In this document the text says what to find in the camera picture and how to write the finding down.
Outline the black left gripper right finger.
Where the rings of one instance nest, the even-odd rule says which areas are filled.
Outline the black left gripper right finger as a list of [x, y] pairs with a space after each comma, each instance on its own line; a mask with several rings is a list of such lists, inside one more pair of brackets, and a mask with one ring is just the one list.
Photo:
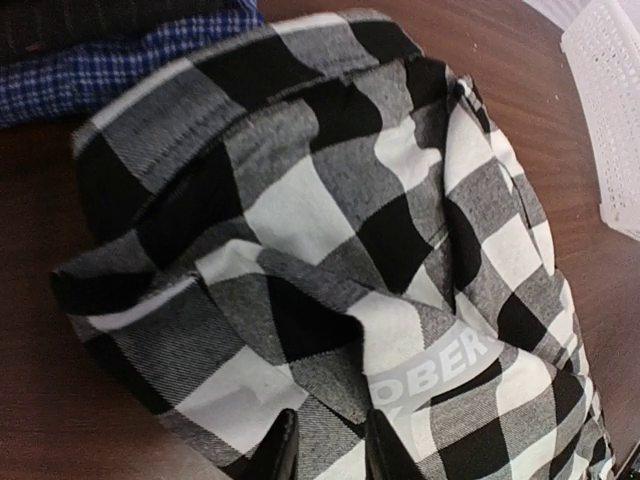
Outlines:
[[377, 409], [367, 414], [367, 478], [425, 479], [385, 414]]

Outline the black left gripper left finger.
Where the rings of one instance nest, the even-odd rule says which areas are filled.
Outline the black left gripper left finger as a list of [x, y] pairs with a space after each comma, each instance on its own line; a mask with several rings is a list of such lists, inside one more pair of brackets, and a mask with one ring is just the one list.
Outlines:
[[295, 480], [298, 478], [299, 422], [297, 413], [284, 409], [276, 417], [241, 472], [242, 480]]

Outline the black white plaid shirt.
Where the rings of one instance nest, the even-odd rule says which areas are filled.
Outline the black white plaid shirt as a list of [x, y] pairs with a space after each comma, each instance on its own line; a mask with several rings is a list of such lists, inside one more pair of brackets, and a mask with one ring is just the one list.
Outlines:
[[173, 61], [74, 136], [96, 247], [51, 275], [95, 361], [239, 478], [368, 479], [382, 411], [425, 479], [610, 479], [542, 205], [469, 77], [372, 10]]

